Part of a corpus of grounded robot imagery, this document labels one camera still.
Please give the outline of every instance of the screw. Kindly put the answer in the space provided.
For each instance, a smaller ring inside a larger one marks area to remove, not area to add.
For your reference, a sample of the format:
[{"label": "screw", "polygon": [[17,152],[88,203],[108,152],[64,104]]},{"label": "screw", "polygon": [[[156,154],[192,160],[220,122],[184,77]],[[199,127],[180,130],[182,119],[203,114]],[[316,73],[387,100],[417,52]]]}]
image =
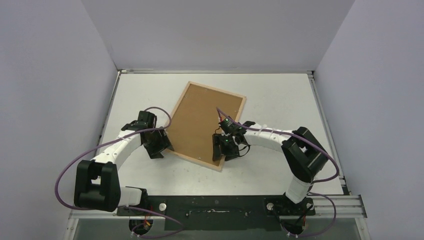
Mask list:
[{"label": "screw", "polygon": [[161,212],[165,211],[165,209],[167,209],[167,205],[166,205],[165,203],[161,203],[161,204],[159,204],[159,210],[160,210]]},{"label": "screw", "polygon": [[269,211],[273,210],[274,208],[274,203],[270,202],[266,205],[266,209],[268,209]]}]

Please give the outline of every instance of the gray wall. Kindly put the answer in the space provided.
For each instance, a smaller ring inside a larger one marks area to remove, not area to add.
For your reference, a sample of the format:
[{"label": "gray wall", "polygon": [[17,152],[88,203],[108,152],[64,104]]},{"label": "gray wall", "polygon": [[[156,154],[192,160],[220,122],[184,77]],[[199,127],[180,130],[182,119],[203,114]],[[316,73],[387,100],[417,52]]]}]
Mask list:
[{"label": "gray wall", "polygon": [[316,70],[372,239],[423,239],[424,1],[356,0]]},{"label": "gray wall", "polygon": [[354,0],[82,0],[119,69],[314,70]]},{"label": "gray wall", "polygon": [[0,239],[62,239],[70,210],[55,180],[96,144],[117,71],[79,0],[7,0],[0,73]]}]

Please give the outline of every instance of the white tabletop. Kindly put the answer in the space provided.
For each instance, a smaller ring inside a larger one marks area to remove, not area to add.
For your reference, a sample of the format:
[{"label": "white tabletop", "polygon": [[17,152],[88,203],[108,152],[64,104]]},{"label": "white tabletop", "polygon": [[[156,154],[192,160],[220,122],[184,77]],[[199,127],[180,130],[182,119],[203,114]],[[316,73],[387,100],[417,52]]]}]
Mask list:
[{"label": "white tabletop", "polygon": [[[330,151],[306,74],[122,74],[102,143],[115,139],[125,124],[137,119],[140,110],[156,106],[171,113],[188,81],[246,96],[241,123],[254,121],[282,130],[303,126]],[[158,116],[157,125],[163,126],[166,115],[152,111]],[[225,162],[222,172],[171,153],[164,155],[163,159],[150,159],[144,147],[139,147],[119,169],[120,185],[145,188],[149,195],[280,195],[293,176],[283,154],[260,146],[252,146],[244,157]],[[328,161],[316,179],[335,172]],[[338,178],[317,183],[312,191],[343,193]]]}]

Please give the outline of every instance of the wire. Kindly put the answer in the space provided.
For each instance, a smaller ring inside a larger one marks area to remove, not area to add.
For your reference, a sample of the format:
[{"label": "wire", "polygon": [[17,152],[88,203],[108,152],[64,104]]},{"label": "wire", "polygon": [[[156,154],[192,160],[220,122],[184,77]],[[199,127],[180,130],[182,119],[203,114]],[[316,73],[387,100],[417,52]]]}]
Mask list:
[{"label": "wire", "polygon": [[133,135],[136,135],[136,134],[145,133],[145,132],[150,132],[150,131],[164,130],[164,129],[169,128],[169,126],[171,125],[171,122],[172,122],[172,118],[171,118],[171,116],[169,115],[169,113],[167,113],[167,111],[165,111],[165,110],[163,110],[162,108],[157,107],[157,106],[151,106],[151,107],[148,107],[148,108],[146,108],[144,111],[147,111],[147,110],[150,110],[150,109],[158,109],[158,110],[161,110],[162,112],[164,112],[164,113],[166,114],[166,116],[169,118],[169,123],[168,123],[168,125],[166,125],[166,126],[161,126],[161,127],[155,127],[155,128],[143,129],[143,130],[139,130],[139,131],[135,131],[135,132],[132,132],[132,133],[130,133],[130,134],[127,134],[127,135],[123,136],[122,138],[117,138],[117,139],[115,139],[115,140],[105,142],[105,143],[103,143],[103,144],[100,144],[100,145],[96,146],[96,147],[95,147],[95,148],[93,148],[93,149],[90,149],[90,150],[87,150],[87,151],[85,151],[85,152],[81,153],[81,155],[77,156],[77,157],[76,157],[74,160],[72,160],[72,161],[71,161],[68,165],[66,165],[66,167],[62,170],[62,172],[60,172],[59,177],[57,177],[57,179],[56,179],[56,183],[54,184],[54,195],[56,196],[56,199],[59,201],[59,203],[60,203],[60,204],[62,204],[63,206],[65,206],[65,207],[67,207],[67,208],[69,208],[69,209],[73,209],[73,210],[92,210],[92,209],[88,209],[88,208],[82,208],[82,207],[72,206],[72,205],[67,204],[65,201],[63,201],[63,199],[62,199],[62,198],[61,198],[61,196],[59,195],[59,182],[61,181],[61,179],[62,179],[62,177],[64,176],[64,174],[66,173],[66,171],[67,171],[67,170],[68,170],[68,169],[69,169],[69,168],[70,168],[70,167],[71,167],[74,163],[76,163],[78,160],[80,160],[81,158],[83,158],[85,155],[87,155],[87,154],[89,154],[89,153],[91,153],[91,152],[94,152],[95,150],[97,150],[97,149],[99,149],[99,148],[102,148],[102,147],[105,147],[105,146],[108,146],[108,145],[111,145],[111,144],[115,144],[115,143],[117,143],[117,142],[119,142],[119,141],[122,141],[123,139],[129,138],[129,137],[131,137],[131,136],[133,136]]},{"label": "wire", "polygon": [[303,214],[302,215],[300,215],[300,217],[296,220],[296,222],[294,223],[294,225],[296,225],[296,224],[298,224],[298,222],[300,221],[300,220],[305,220],[305,217],[306,217],[306,214],[309,212],[309,210],[311,210],[312,208],[314,207],[314,205],[310,205],[310,207],[308,207],[307,209],[306,209],[306,211],[303,211]]},{"label": "wire", "polygon": [[243,147],[242,149],[240,149],[240,150],[238,150],[238,151],[240,152],[240,151],[244,150],[246,147],[248,147],[248,148],[247,148],[247,152],[246,152],[245,154],[243,154],[243,155],[240,155],[240,153],[238,153],[238,157],[239,157],[239,158],[241,158],[241,157],[245,156],[245,155],[246,155],[246,154],[248,154],[248,152],[251,150],[251,146],[250,146],[250,145],[246,145],[245,147]]},{"label": "wire", "polygon": [[218,110],[218,108],[216,108],[216,110],[218,111],[219,122],[222,122],[223,117],[221,116],[220,110]]},{"label": "wire", "polygon": [[153,128],[156,128],[156,122],[158,121],[158,116],[154,116],[154,124],[153,124]]},{"label": "wire", "polygon": [[[150,205],[150,211],[153,211],[153,206]],[[147,217],[150,216],[150,213],[147,213],[146,215],[144,215],[144,224],[143,226],[145,227],[147,224]]]},{"label": "wire", "polygon": [[[235,124],[235,125],[237,125],[237,126],[239,126],[239,127],[242,127],[242,128],[244,128],[244,129],[246,129],[246,130],[251,130],[251,131],[259,131],[260,129],[256,129],[256,128],[252,128],[252,127],[248,127],[248,126],[244,126],[244,125],[242,125],[242,124],[240,124],[240,123],[238,123],[238,122],[236,122],[236,121],[234,121],[231,117],[229,117],[227,114],[225,114],[223,111],[221,111],[219,108],[216,108],[216,110],[218,111],[218,113],[220,113],[220,114],[222,114],[224,117],[226,117],[227,119],[229,119],[233,124]],[[288,136],[291,136],[291,137],[294,137],[294,138],[297,138],[297,139],[299,139],[299,140],[301,140],[301,141],[303,141],[303,142],[305,142],[305,143],[307,143],[308,145],[310,145],[311,147],[313,147],[314,149],[316,149],[317,151],[319,151],[321,154],[323,154],[325,157],[327,157],[331,162],[332,162],[332,164],[334,165],[334,167],[335,167],[335,174],[333,175],[333,176],[331,176],[331,177],[328,177],[328,178],[324,178],[324,179],[319,179],[319,180],[314,180],[314,181],[312,181],[311,182],[311,184],[313,185],[313,184],[315,184],[315,183],[323,183],[323,182],[327,182],[327,181],[330,181],[330,180],[333,180],[333,179],[335,179],[335,178],[337,178],[338,176],[339,176],[339,174],[340,174],[340,170],[339,170],[339,166],[337,166],[337,163],[336,163],[336,161],[326,152],[326,151],[324,151],[323,149],[321,149],[319,146],[317,146],[317,145],[315,145],[315,144],[313,144],[311,141],[309,141],[308,139],[306,139],[306,138],[304,138],[304,137],[301,137],[301,136],[299,136],[299,135],[296,135],[296,134],[294,134],[294,133],[292,133],[292,132],[286,132],[286,131],[277,131],[277,130],[270,130],[270,129],[262,129],[262,132],[273,132],[273,133],[275,133],[275,134],[280,134],[280,135],[288,135]]]},{"label": "wire", "polygon": [[[320,196],[320,197],[326,198],[328,201],[330,201],[330,203],[332,204],[332,208],[334,209],[334,215],[332,217],[332,221],[330,222],[330,224],[326,228],[324,228],[323,230],[318,231],[318,232],[314,232],[314,233],[302,234],[302,235],[299,235],[298,236],[299,238],[316,237],[318,235],[321,235],[321,234],[327,232],[334,225],[334,223],[336,222],[337,213],[336,213],[336,204],[334,203],[334,201],[331,198],[329,198],[328,196],[324,195],[324,194],[315,193],[315,192],[310,192],[309,194],[312,195],[312,196]],[[289,236],[296,237],[295,234],[292,234],[289,231],[287,231],[287,229],[285,229],[284,226],[282,226],[282,229],[284,229],[286,232],[288,232],[288,235]]]},{"label": "wire", "polygon": [[[163,214],[161,214],[159,212],[147,210],[147,209],[144,209],[144,208],[134,207],[134,206],[127,206],[125,208],[127,208],[127,209],[133,209],[133,210],[137,210],[137,211],[141,211],[141,212],[145,212],[145,213],[149,213],[149,214],[152,214],[152,215],[156,215],[156,216],[159,216],[159,217],[162,217],[162,218],[171,220],[174,223],[179,224],[181,226],[181,228],[178,229],[178,230],[175,230],[175,231],[172,231],[172,232],[168,232],[168,233],[165,233],[165,234],[162,234],[162,235],[156,235],[156,236],[137,235],[137,237],[139,237],[139,238],[142,238],[142,239],[158,239],[158,238],[163,238],[163,237],[167,237],[167,236],[171,236],[171,235],[177,234],[177,233],[181,232],[182,230],[184,230],[184,225],[180,221],[178,221],[177,219],[172,218],[170,216],[163,215]],[[133,227],[131,229],[131,236],[134,234],[135,230],[138,227],[140,227],[141,225],[143,225],[143,224],[144,223],[140,223],[140,224],[136,225],[135,227]]]}]

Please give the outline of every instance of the robotic arm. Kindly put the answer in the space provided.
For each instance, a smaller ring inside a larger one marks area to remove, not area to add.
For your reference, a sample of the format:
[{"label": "robotic arm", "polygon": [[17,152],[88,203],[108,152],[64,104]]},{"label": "robotic arm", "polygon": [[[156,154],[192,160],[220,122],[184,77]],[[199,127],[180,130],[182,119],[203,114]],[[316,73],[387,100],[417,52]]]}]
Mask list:
[{"label": "robotic arm", "polygon": [[282,131],[246,121],[243,126],[248,129],[245,129],[228,118],[221,121],[219,126],[222,133],[213,135],[213,159],[215,161],[220,159],[221,155],[225,156],[226,161],[241,157],[239,145],[246,145],[249,150],[251,145],[257,145],[284,153],[293,173],[293,179],[284,196],[295,205],[305,199],[312,188],[314,177],[323,169],[328,160],[321,152],[303,141],[293,136],[276,133],[293,133],[324,149],[306,127],[300,127],[294,131]]},{"label": "robotic arm", "polygon": [[[124,136],[156,125],[157,117],[151,112],[140,111],[138,119],[122,127],[117,138],[119,141],[91,160],[82,160],[76,169],[74,204],[80,208],[113,212],[117,207],[139,206],[145,208],[147,191],[143,188],[120,186],[118,170],[140,146],[144,146],[151,159],[163,158],[161,152],[173,150],[164,130],[155,130]],[[100,184],[92,180],[100,178]]]},{"label": "robotic arm", "polygon": [[[78,164],[74,191],[74,204],[77,207],[113,212],[117,207],[148,206],[146,189],[120,186],[118,169],[130,154],[142,145],[151,159],[163,158],[161,152],[166,148],[173,150],[163,129],[124,138],[130,133],[154,128],[156,120],[157,117],[153,113],[140,111],[137,120],[122,127],[117,136],[118,139],[122,138],[122,141],[109,146],[91,160],[82,160]],[[214,160],[220,159],[221,155],[225,156],[226,161],[241,157],[239,145],[246,145],[249,149],[251,145],[257,145],[282,152],[293,173],[293,179],[283,197],[295,208],[302,204],[312,188],[314,177],[327,162],[323,154],[295,137],[275,133],[274,131],[280,131],[278,129],[267,128],[252,121],[245,122],[243,126],[260,129],[259,131],[240,127],[228,118],[221,121],[219,126],[223,132],[213,135]],[[307,128],[300,127],[292,133],[322,149]],[[100,184],[93,183],[93,180],[98,178]]]}]

